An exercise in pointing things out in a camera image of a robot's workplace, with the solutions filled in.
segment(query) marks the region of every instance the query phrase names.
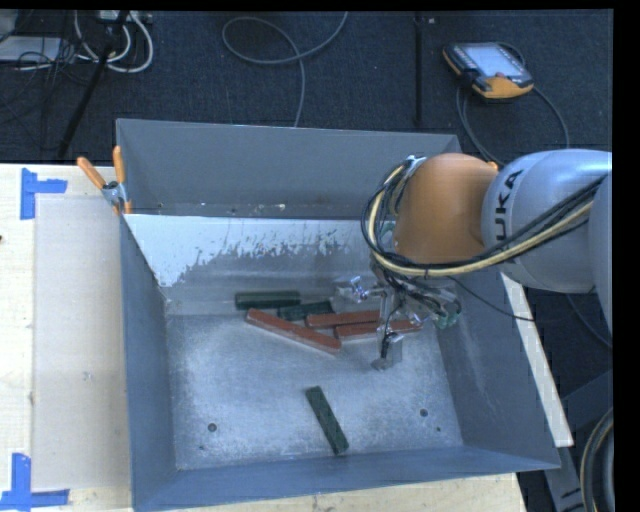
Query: bin floor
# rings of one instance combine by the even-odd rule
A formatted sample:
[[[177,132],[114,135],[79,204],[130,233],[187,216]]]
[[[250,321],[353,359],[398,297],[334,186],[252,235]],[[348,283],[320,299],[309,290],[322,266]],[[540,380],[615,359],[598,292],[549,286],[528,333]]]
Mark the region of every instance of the bin floor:
[[[235,315],[168,316],[177,466],[200,469],[333,456],[305,397],[321,386],[347,453],[462,445],[431,323],[404,338],[403,361],[378,372],[375,338],[337,356]]]

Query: dark green block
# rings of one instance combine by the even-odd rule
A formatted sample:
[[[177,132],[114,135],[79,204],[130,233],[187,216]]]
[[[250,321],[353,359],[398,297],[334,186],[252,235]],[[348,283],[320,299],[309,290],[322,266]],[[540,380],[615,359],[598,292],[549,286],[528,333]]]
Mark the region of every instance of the dark green block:
[[[322,427],[327,441],[333,449],[333,453],[339,455],[344,453],[349,448],[349,442],[340,428],[340,424],[336,419],[327,398],[324,396],[324,392],[320,386],[314,386],[305,391],[307,400],[313,409],[313,412],[318,418],[318,422]]]
[[[300,304],[300,292],[296,290],[276,290],[236,293],[238,309],[270,309]]]
[[[321,315],[323,313],[333,313],[331,302],[328,300],[278,308],[278,316],[290,322],[304,320],[307,315]]]

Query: yellow cable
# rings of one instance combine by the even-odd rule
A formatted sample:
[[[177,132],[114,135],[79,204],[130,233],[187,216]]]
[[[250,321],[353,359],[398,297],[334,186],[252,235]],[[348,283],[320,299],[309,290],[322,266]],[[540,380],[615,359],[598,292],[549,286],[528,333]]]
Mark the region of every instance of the yellow cable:
[[[595,447],[595,452],[597,452],[600,447],[602,446],[602,443],[604,442],[604,440],[607,438],[607,436],[609,435],[609,432],[611,432],[613,430],[613,420],[611,420],[611,423],[609,425],[606,426],[604,432],[602,433],[602,435],[600,436],[600,439],[598,439],[596,441],[596,437],[594,437],[594,433],[596,432],[597,429],[599,429],[602,425],[604,425],[605,421],[607,420],[607,415],[609,413],[605,414],[605,416],[597,423],[597,425],[593,428],[593,431],[591,432],[591,435],[589,436],[589,439],[587,441],[586,446],[584,447],[584,450],[582,452],[582,460],[580,461],[580,487],[582,489],[582,502],[585,506],[587,506],[587,500],[586,500],[586,496],[585,496],[585,492],[584,492],[584,486],[585,486],[585,468],[586,468],[586,464],[585,464],[585,454],[587,453],[587,450],[591,450],[591,446],[593,445],[593,443],[596,443],[596,447]],[[593,506],[593,510],[595,510],[595,512],[598,512],[598,507],[595,503],[595,500],[591,503],[591,505]]]
[[[388,183],[389,180],[391,180],[394,176],[396,176],[402,169],[403,169],[403,165],[397,167],[396,169],[394,169],[391,174],[389,175],[389,177],[385,180],[385,183]],[[369,235],[369,238],[376,243],[376,236],[375,236],[375,230],[374,230],[374,225],[375,225],[375,217],[376,214],[378,212],[378,208],[380,208],[380,203],[382,202],[382,197],[384,195],[384,191],[380,191],[378,192],[378,194],[376,195],[376,197],[374,198],[374,201],[371,205],[371,211],[369,213],[369,225],[367,227],[367,233]],[[593,202],[589,202],[586,205],[582,206],[580,209],[578,209],[576,212],[574,212],[573,214],[569,215],[568,217],[562,219],[561,221],[557,222],[556,224],[554,224],[553,226],[551,226],[550,228],[547,228],[546,230],[544,230],[543,232],[525,240],[524,242],[519,243],[518,245],[515,245],[509,249],[507,249],[506,251],[503,251],[499,254],[496,254],[494,256],[490,256],[489,258],[485,258],[483,260],[474,262],[474,263],[470,263],[467,265],[462,265],[459,267],[451,267],[451,268],[441,268],[441,269],[429,269],[429,270],[424,270],[424,269],[419,269],[419,268],[412,268],[412,267],[403,267],[401,265],[396,265],[395,263],[387,260],[386,258],[384,258],[383,256],[381,256],[380,254],[373,252],[373,256],[376,258],[376,260],[378,261],[378,263],[380,263],[380,265],[382,265],[383,267],[397,273],[397,274],[404,274],[407,276],[415,276],[415,277],[445,277],[445,276],[451,276],[451,275],[458,275],[458,274],[464,274],[467,272],[473,272],[475,270],[480,270],[486,267],[489,267],[491,265],[495,265],[497,263],[501,263],[505,260],[508,260],[514,256],[517,256],[518,254],[528,250],[531,247],[534,247],[542,242],[544,242],[545,240],[547,240],[548,238],[551,238],[552,236],[556,235],[562,228],[564,228],[566,225],[570,224],[571,222],[573,222],[575,219],[577,219],[578,217],[581,217],[582,215],[585,215],[586,213],[589,212],[589,210],[591,209]]]

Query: gray bin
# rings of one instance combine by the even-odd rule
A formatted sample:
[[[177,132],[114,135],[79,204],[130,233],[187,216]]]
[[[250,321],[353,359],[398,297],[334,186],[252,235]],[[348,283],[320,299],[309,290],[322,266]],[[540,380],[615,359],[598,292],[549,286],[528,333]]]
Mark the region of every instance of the gray bin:
[[[459,152],[455,136],[121,119],[117,142],[136,510],[559,466],[514,320],[461,288],[458,323],[408,335],[385,372],[375,340],[331,356],[234,308],[238,291],[313,301],[368,275],[367,198],[407,155]],[[462,282],[510,310],[495,270]],[[306,402],[315,385],[349,441],[339,456]]]

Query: wooden block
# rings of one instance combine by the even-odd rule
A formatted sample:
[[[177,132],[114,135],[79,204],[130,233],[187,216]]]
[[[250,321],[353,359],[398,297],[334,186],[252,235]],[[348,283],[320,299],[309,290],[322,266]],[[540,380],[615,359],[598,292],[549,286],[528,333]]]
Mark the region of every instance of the wooden block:
[[[304,325],[294,324],[288,320],[251,308],[247,311],[246,321],[267,331],[280,334],[309,347],[336,354],[342,348],[342,342],[333,336],[314,331]]]
[[[336,325],[364,324],[367,322],[378,322],[380,311],[353,311],[349,313],[326,313],[322,315],[309,315],[305,319],[307,327],[314,329],[327,329]]]
[[[334,333],[340,341],[350,341],[362,338],[370,338],[375,335],[378,322],[362,324],[336,325]],[[389,325],[392,331],[397,333],[415,332],[422,329],[421,325],[412,324],[409,320],[395,320]]]

